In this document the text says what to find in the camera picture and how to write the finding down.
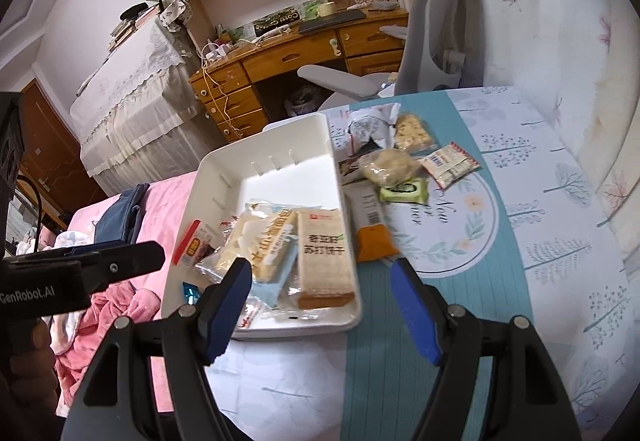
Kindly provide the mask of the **person's left hand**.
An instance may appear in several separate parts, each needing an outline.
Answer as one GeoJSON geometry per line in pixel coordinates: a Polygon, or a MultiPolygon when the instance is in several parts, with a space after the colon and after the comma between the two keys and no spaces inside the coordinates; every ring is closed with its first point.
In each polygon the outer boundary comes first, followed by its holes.
{"type": "Polygon", "coordinates": [[[8,327],[1,345],[1,439],[47,440],[58,429],[49,328],[41,319],[8,327]]]}

